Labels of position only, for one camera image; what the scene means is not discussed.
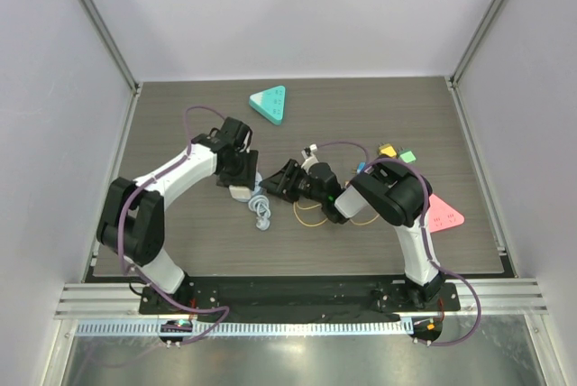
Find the white wall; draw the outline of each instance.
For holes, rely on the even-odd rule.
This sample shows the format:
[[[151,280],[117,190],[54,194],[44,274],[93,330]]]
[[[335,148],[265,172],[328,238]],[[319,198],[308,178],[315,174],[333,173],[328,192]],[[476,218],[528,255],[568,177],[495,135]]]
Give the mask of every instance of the white wall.
[[[95,0],[140,80],[452,73],[490,0]]]
[[[130,97],[77,0],[0,0],[0,373],[38,384]]]
[[[508,239],[577,360],[577,4],[508,0],[461,91]],[[577,384],[573,377],[570,384]]]

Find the black mounting plate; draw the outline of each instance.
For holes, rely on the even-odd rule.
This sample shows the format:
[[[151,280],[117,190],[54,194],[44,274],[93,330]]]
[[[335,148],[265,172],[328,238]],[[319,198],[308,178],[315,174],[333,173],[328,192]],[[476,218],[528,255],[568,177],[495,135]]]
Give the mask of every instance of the black mounting plate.
[[[197,308],[227,305],[226,319],[233,323],[308,324],[376,323],[398,321],[403,312],[438,312],[461,309],[456,287],[445,282],[424,308],[408,299],[405,284],[388,276],[309,277],[193,277]],[[143,315],[182,313],[156,295],[143,292],[139,312]],[[215,316],[201,316],[214,321]]]

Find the reflective floor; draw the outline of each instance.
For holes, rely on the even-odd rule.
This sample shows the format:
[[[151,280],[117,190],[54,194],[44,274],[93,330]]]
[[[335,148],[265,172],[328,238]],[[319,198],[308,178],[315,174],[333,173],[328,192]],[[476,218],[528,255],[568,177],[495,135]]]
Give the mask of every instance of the reflective floor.
[[[472,317],[448,317],[441,340]],[[407,336],[208,339],[181,349],[158,338],[76,338],[63,384],[115,385],[543,385],[525,319],[484,317],[467,342],[442,348]],[[142,352],[146,355],[135,359]],[[104,364],[119,363],[121,368]]]

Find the triangle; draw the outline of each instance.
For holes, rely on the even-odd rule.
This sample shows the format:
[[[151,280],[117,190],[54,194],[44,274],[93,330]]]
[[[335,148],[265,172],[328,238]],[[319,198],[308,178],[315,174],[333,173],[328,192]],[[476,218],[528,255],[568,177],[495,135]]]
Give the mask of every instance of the triangle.
[[[286,92],[284,86],[269,88],[249,97],[249,105],[271,123],[279,125],[285,112]]]
[[[431,233],[453,228],[465,222],[463,215],[445,203],[437,195],[431,195],[429,201],[429,230]]]

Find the yellow block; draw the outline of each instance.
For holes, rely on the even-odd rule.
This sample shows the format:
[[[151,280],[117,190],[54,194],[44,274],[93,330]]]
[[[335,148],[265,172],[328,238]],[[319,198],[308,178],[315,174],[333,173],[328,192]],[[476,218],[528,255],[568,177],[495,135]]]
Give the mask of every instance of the yellow block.
[[[390,144],[381,145],[381,147],[379,147],[379,154],[381,154],[381,155],[384,154],[388,158],[396,158],[397,157],[397,151]]]

